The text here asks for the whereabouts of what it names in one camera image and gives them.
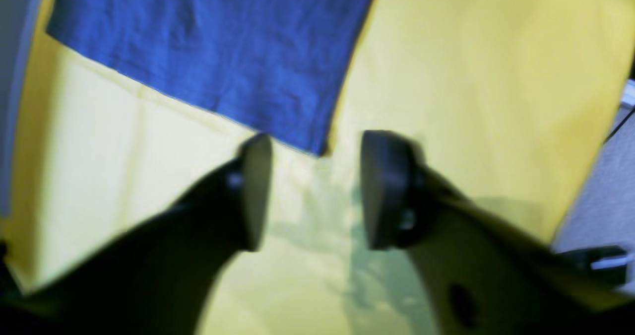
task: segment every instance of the yellow backdrop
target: yellow backdrop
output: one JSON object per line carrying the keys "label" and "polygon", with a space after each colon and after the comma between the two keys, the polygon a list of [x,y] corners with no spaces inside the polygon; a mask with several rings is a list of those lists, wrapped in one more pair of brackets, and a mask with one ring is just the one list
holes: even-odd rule
{"label": "yellow backdrop", "polygon": [[[44,33],[51,7],[2,224],[26,289],[160,211],[254,133],[63,47]],[[263,249],[228,267],[200,333],[429,333],[404,255],[365,249],[362,131],[419,140],[478,204],[548,242],[615,114],[634,41],[635,0],[375,0],[329,155],[276,145]]]}

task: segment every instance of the blue towel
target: blue towel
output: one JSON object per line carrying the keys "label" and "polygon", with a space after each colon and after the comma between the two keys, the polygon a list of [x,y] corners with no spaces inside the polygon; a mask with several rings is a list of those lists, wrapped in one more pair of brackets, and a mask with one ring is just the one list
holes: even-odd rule
{"label": "blue towel", "polygon": [[55,0],[47,32],[170,97],[321,154],[372,0]]}

